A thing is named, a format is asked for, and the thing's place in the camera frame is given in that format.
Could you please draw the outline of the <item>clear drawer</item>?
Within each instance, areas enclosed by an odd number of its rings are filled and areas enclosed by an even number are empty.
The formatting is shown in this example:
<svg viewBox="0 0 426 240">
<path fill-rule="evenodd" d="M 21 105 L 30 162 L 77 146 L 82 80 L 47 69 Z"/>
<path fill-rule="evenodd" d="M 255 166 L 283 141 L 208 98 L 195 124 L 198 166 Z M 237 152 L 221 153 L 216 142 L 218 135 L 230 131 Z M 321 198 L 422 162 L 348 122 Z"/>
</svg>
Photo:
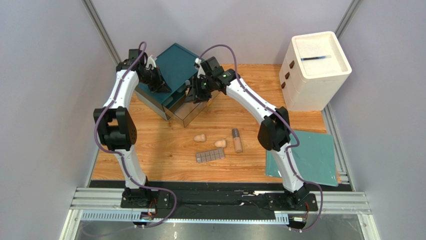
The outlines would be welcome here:
<svg viewBox="0 0 426 240">
<path fill-rule="evenodd" d="M 182 127 L 188 126 L 209 104 L 213 102 L 219 94 L 218 91 L 212 93 L 212 98 L 207 102 L 192 103 L 185 102 L 186 86 L 179 87 L 163 103 L 163 110 L 167 120 L 175 120 Z"/>
</svg>

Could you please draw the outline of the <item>teal drawer organizer box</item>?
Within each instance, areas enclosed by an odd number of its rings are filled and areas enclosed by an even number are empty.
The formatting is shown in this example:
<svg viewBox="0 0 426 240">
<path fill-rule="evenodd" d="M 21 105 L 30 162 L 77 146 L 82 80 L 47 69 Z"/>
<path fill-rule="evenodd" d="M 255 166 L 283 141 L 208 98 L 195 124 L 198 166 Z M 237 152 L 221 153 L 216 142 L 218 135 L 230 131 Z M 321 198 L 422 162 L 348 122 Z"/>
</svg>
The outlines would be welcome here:
<svg viewBox="0 0 426 240">
<path fill-rule="evenodd" d="M 183 46 L 174 43 L 156 57 L 155 63 L 159 67 L 165 82 L 170 86 L 169 93 L 152 93 L 148 86 L 139 84 L 135 89 L 137 98 L 156 112 L 160 117 L 167 120 L 163 109 L 164 102 L 179 87 L 185 85 L 197 71 L 193 66 L 197 55 Z"/>
</svg>

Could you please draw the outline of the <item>beige makeup sponge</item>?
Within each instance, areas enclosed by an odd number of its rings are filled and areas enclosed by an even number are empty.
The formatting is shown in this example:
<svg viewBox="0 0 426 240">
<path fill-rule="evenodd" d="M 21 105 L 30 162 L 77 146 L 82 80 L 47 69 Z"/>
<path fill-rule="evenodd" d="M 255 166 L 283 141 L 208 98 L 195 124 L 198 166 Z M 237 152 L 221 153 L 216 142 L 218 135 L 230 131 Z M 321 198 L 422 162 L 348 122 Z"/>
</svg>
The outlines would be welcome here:
<svg viewBox="0 0 426 240">
<path fill-rule="evenodd" d="M 207 140 L 207 136 L 204 133 L 198 134 L 193 138 L 193 140 L 197 143 L 203 143 Z"/>
<path fill-rule="evenodd" d="M 215 143 L 214 143 L 214 146 L 216 147 L 216 148 L 226 148 L 227 147 L 227 141 L 225 140 L 225 139 L 221 139 L 221 140 L 217 140 Z"/>
</svg>

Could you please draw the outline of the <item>tall foundation tube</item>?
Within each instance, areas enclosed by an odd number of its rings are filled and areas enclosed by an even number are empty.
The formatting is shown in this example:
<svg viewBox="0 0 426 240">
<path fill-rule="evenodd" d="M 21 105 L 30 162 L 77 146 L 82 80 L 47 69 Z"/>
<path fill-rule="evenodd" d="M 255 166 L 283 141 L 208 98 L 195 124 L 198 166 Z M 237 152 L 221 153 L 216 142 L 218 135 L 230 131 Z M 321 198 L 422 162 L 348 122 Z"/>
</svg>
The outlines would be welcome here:
<svg viewBox="0 0 426 240">
<path fill-rule="evenodd" d="M 242 141 L 241 141 L 239 130 L 237 128 L 233 128 L 231 130 L 231 133 L 232 133 L 234 151 L 236 153 L 242 153 L 243 152 L 243 144 L 242 144 Z"/>
</svg>

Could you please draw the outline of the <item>eyeshadow palette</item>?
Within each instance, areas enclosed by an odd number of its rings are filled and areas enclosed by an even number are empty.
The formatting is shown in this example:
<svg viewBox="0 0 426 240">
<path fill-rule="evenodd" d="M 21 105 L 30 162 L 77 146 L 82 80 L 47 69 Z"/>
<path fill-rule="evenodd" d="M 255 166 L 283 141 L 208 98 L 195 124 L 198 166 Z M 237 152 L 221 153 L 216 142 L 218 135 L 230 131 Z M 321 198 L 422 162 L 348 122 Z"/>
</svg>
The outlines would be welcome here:
<svg viewBox="0 0 426 240">
<path fill-rule="evenodd" d="M 225 158 L 224 149 L 222 147 L 211 150 L 197 152 L 195 154 L 195 160 L 198 164 L 207 163 L 215 160 L 221 160 Z"/>
</svg>

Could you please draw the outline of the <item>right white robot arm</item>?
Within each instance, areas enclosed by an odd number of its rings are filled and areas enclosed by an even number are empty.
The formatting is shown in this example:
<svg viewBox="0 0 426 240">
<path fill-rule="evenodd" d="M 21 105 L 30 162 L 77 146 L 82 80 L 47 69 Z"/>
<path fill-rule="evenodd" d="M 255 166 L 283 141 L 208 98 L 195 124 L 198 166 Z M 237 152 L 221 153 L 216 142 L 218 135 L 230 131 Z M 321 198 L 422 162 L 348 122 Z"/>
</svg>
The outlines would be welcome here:
<svg viewBox="0 0 426 240">
<path fill-rule="evenodd" d="M 220 91 L 240 103 L 259 123 L 257 135 L 260 145 L 275 159 L 287 195 L 285 202 L 291 207 L 302 204 L 309 191 L 300 175 L 292 153 L 289 113 L 285 107 L 277 108 L 255 93 L 232 69 L 217 76 L 194 74 L 185 82 L 187 103 L 206 102 L 212 92 Z"/>
</svg>

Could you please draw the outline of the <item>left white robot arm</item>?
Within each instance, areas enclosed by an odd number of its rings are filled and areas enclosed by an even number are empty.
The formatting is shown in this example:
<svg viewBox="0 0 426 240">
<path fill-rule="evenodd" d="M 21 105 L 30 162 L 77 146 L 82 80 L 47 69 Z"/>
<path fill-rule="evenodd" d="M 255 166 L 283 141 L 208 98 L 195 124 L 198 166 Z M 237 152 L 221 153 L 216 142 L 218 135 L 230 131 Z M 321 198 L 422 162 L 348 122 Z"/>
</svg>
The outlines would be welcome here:
<svg viewBox="0 0 426 240">
<path fill-rule="evenodd" d="M 166 188 L 148 186 L 148 178 L 141 169 L 136 153 L 137 129 L 128 110 L 135 88 L 140 80 L 138 68 L 142 67 L 138 59 L 127 59 L 120 63 L 116 72 L 116 82 L 112 92 L 102 108 L 93 112 L 95 120 L 94 140 L 99 149 L 114 155 L 125 178 L 127 198 L 142 198 L 151 191 L 170 194 Z"/>
</svg>

